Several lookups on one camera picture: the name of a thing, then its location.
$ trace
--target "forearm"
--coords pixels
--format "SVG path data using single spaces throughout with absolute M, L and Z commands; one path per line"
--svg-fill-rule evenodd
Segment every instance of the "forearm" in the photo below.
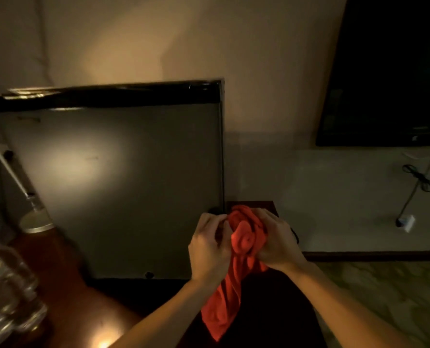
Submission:
M 113 348 L 172 348 L 194 320 L 216 286 L 189 281 L 166 304 L 122 336 Z
M 392 326 L 348 296 L 312 263 L 286 275 L 320 313 L 343 348 L 413 347 Z

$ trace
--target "lamp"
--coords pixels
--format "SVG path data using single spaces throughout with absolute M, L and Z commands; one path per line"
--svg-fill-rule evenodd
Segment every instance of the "lamp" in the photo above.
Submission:
M 0 161 L 32 207 L 32 210 L 24 215 L 20 220 L 19 226 L 21 230 L 24 233 L 39 233 L 54 228 L 54 224 L 52 223 L 46 208 L 38 201 L 36 194 L 28 192 L 1 152 Z

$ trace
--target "hand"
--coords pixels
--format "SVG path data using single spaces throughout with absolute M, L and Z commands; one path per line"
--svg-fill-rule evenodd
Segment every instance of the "hand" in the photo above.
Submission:
M 282 272 L 302 269 L 307 260 L 302 254 L 288 223 L 265 209 L 252 209 L 266 227 L 268 238 L 257 258 Z
M 218 286 L 228 273 L 231 262 L 231 234 L 233 231 L 226 220 L 227 215 L 215 216 L 203 213 L 189 244 L 192 280 Z M 223 229 L 220 244 L 215 240 L 218 228 Z

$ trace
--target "black television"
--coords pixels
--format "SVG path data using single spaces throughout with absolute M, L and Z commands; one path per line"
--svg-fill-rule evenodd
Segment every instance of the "black television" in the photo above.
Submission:
M 317 146 L 430 146 L 430 0 L 347 0 Z

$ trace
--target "red cloth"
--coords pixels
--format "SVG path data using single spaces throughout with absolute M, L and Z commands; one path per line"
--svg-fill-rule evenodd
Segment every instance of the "red cloth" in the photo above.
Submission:
M 233 229 L 233 252 L 228 274 L 202 308 L 202 320 L 217 342 L 225 334 L 241 305 L 241 281 L 250 272 L 268 267 L 255 257 L 266 241 L 263 223 L 252 210 L 236 205 L 228 216 Z

